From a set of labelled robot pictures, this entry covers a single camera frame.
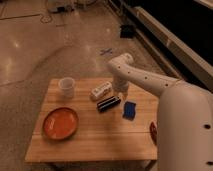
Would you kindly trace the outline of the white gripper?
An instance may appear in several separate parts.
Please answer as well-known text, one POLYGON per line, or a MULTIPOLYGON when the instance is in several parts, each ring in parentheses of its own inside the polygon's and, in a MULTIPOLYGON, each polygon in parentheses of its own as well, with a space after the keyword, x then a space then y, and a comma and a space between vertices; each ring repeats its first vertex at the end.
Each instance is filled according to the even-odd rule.
POLYGON ((129 83, 125 80, 114 80, 113 81, 113 89, 116 91, 115 96, 120 97, 120 93, 118 92, 124 92, 122 93, 122 99, 126 100, 128 96, 128 88, 129 88, 129 83))

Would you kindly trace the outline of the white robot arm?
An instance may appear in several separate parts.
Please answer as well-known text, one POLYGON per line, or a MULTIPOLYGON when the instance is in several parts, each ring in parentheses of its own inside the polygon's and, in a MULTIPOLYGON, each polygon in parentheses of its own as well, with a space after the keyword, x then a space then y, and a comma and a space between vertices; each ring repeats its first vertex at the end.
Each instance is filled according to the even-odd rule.
POLYGON ((132 66, 121 54, 108 62, 113 89, 131 83, 159 98, 157 107, 158 171, 213 171, 213 93, 184 80, 132 66))

